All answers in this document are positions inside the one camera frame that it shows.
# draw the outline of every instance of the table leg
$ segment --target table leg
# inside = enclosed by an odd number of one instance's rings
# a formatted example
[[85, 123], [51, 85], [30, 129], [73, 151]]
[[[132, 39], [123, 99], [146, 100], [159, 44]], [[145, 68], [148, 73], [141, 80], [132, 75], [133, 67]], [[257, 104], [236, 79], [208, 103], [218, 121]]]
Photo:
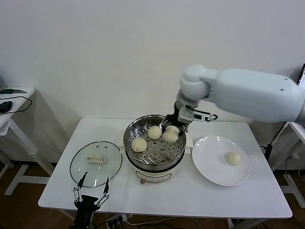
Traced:
[[57, 209], [61, 214], [65, 215], [66, 217], [68, 217], [69, 219], [71, 219], [73, 222], [75, 220], [75, 216], [73, 216], [71, 213], [69, 213], [66, 210], [62, 210], [62, 209]]
[[20, 138], [24, 144], [24, 148], [27, 150], [28, 154], [49, 174], [52, 175], [54, 171], [54, 166], [47, 160], [47, 158], [38, 152], [37, 147], [33, 142], [23, 133], [22, 130], [17, 126], [17, 124], [10, 119], [10, 128], [12, 131]]
[[7, 165], [8, 168], [14, 168], [14, 164], [11, 163], [11, 161], [4, 154], [2, 154], [2, 153], [0, 153], [0, 161], [3, 164]]
[[292, 179], [292, 177], [289, 174], [287, 174], [287, 176], [286, 176], [286, 174], [283, 174], [283, 177], [288, 185], [280, 186], [282, 192], [284, 194], [293, 194], [298, 205], [300, 206], [300, 208], [305, 208], [304, 197], [302, 196], [299, 189], [296, 188], [297, 186], [296, 186], [294, 180]]
[[298, 139], [295, 143], [292, 143], [289, 149], [285, 147], [285, 149], [281, 149], [280, 152], [278, 152], [273, 158], [269, 160], [269, 165], [272, 169], [272, 171], [275, 171], [285, 160], [299, 147], [301, 147], [303, 144], [301, 139]]
[[14, 164], [11, 163], [10, 160], [6, 158], [6, 156], [4, 156], [4, 154], [2, 153], [0, 153], [0, 161], [4, 164], [4, 168], [0, 172], [0, 179], [1, 179], [9, 168], [14, 168]]
[[42, 184], [46, 185], [49, 181], [49, 177], [33, 177], [33, 176], [24, 176], [25, 172], [29, 168], [29, 165], [23, 165], [19, 169], [18, 173], [6, 189], [4, 195], [11, 196], [15, 191], [19, 183], [28, 183], [28, 184]]
[[251, 229], [252, 227], [255, 227], [256, 225], [266, 221], [267, 219], [245, 219], [243, 222], [237, 224], [235, 227], [232, 227], [230, 229]]

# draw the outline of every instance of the black cable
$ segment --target black cable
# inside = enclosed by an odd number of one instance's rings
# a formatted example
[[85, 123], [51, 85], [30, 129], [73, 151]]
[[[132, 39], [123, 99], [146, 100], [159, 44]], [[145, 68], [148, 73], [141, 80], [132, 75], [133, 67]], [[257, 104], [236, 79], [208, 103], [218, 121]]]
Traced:
[[32, 101], [31, 99], [26, 98], [26, 97], [21, 96], [21, 95], [20, 95], [20, 96], [15, 96], [15, 97], [0, 98], [0, 100], [15, 99], [15, 98], [24, 98], [24, 99], [26, 99], [26, 100], [29, 100], [29, 101], [30, 101], [30, 105], [28, 105], [27, 108], [25, 108], [25, 109], [23, 109], [23, 110], [21, 110], [21, 111], [3, 112], [3, 113], [1, 113], [0, 115], [3, 115], [3, 114], [12, 114], [12, 113], [19, 113], [19, 112], [26, 111], [26, 110], [32, 105], [32, 103], [33, 103], [33, 101]]
[[115, 226], [115, 229], [118, 229], [118, 220], [117, 219], [114, 219], [113, 221], [113, 224], [114, 224], [114, 226]]
[[145, 226], [148, 226], [148, 227], [155, 227], [155, 226], [160, 226], [160, 225], [165, 225], [171, 229], [184, 229], [184, 228], [174, 228], [166, 223], [157, 223], [157, 224], [142, 224], [141, 226], [138, 227], [138, 229], [140, 229], [141, 227], [145, 227]]
[[124, 229], [124, 226], [123, 226], [123, 217], [119, 216], [118, 217], [118, 221], [120, 222], [120, 225], [121, 225], [122, 229]]
[[279, 131], [276, 133], [276, 135], [272, 138], [271, 142], [269, 143], [271, 145], [271, 143], [275, 140], [275, 138], [277, 137], [277, 135], [281, 132], [282, 128], [286, 125], [287, 122], [284, 122], [284, 124], [282, 125], [282, 127], [279, 129]]
[[98, 228], [98, 227], [101, 226], [101, 225], [104, 225], [105, 223], [109, 223], [109, 222], [111, 222], [111, 221], [105, 221], [105, 222], [103, 222], [103, 223], [101, 223], [101, 224], [95, 226], [94, 229]]
[[266, 152], [264, 154], [265, 158], [267, 161], [269, 161], [270, 155], [271, 155], [271, 151], [273, 148], [273, 144], [272, 142], [275, 140], [276, 137], [278, 137], [278, 135], [280, 134], [280, 132], [283, 130], [284, 126], [287, 124], [287, 122], [284, 122], [284, 124], [282, 125], [282, 127], [279, 129], [279, 131], [276, 133], [276, 135], [272, 138], [271, 142], [267, 145], [266, 147]]
[[268, 227], [265, 225], [265, 223], [262, 223], [263, 224], [263, 226], [266, 228], [266, 229], [268, 229]]

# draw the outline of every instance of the power strip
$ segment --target power strip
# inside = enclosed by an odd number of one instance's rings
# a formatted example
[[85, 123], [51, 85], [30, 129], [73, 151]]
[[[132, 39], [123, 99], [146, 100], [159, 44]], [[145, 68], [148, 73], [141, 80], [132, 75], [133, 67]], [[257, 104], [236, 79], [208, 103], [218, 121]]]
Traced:
[[123, 222], [125, 222], [126, 220], [128, 220], [129, 218], [131, 218], [133, 215], [132, 214], [116, 214], [116, 215], [114, 215], [114, 216], [112, 216], [112, 217], [110, 217], [109, 219], [107, 219], [106, 221], [113, 221], [114, 219], [117, 219], [118, 220], [118, 217], [119, 216], [122, 216], [122, 218], [123, 218]]

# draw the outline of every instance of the computer mouse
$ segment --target computer mouse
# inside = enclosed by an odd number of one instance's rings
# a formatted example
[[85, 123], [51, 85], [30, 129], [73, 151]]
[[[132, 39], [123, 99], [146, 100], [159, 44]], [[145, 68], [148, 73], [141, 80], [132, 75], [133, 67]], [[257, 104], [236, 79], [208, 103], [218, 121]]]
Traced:
[[6, 101], [0, 104], [0, 113], [5, 113], [8, 112], [11, 109], [12, 106], [12, 102], [11, 101]]

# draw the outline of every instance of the white plate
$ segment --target white plate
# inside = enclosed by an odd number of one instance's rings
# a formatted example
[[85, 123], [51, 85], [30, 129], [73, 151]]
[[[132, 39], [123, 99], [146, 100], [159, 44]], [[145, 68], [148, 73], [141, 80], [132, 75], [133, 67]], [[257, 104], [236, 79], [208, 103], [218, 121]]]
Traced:
[[[238, 152], [241, 163], [232, 166], [224, 155]], [[208, 180], [222, 186], [235, 186], [243, 183], [250, 175], [250, 159], [235, 142], [220, 136], [199, 139], [192, 151], [193, 162], [198, 171]]]

